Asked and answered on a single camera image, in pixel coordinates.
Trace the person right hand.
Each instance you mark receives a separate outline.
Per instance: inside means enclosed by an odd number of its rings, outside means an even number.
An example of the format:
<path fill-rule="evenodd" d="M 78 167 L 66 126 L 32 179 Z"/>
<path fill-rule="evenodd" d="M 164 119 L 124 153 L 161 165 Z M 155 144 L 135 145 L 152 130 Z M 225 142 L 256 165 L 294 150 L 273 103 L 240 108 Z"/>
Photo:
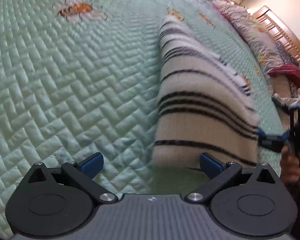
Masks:
<path fill-rule="evenodd" d="M 299 159 L 290 154 L 289 147 L 284 146 L 281 150 L 281 174 L 280 179 L 285 184 L 296 184 L 300 180 Z"/>

